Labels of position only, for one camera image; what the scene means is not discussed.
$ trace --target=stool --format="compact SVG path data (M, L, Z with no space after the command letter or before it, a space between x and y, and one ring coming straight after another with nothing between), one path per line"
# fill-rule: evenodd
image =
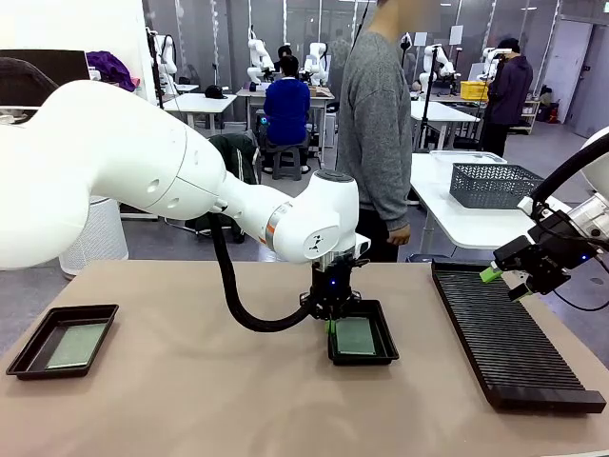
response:
M303 179L301 171L301 152L302 145L286 145L286 146L269 146L268 152L274 154L273 157L273 179L281 179L283 177L291 177L294 181ZM285 153L292 154L294 166L291 171L282 171L282 155Z

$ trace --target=hand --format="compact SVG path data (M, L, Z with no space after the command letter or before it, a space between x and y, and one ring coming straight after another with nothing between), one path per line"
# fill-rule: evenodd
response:
M390 231L387 243L394 246L407 245L410 241L410 226L400 228L399 230Z

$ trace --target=blue jacket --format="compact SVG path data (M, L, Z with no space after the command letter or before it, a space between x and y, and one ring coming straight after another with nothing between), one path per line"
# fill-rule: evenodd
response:
M308 86L293 78L275 81L266 90L265 113L268 140L276 145L298 145L306 138L306 120L311 107Z
M490 92L497 90L497 100L491 113L491 123L516 126L521 117L526 94L533 82L533 69L523 55L510 59L503 67L499 83L491 84Z

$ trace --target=gray basket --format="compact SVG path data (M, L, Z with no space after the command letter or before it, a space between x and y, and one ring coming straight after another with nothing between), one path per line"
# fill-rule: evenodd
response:
M542 182L518 165L454 164L450 194L466 208L517 209Z

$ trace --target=black tray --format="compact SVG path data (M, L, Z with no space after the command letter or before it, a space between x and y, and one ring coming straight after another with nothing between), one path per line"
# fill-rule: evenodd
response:
M488 265L434 262L432 275L488 403L497 409L600 413L605 400L586 390L521 303Z
M337 366L389 365L400 358L393 344L389 326L384 319L381 304L376 300L359 300L349 305L345 317L365 317L370 321L376 355L341 354L338 351L336 333L328 332L327 356Z
M25 347L7 369L8 375L28 381L33 379L72 378L87 375L97 351L114 320L118 305L52 308L34 331ZM53 352L70 327L103 324L97 343L85 365L65 368L46 368Z

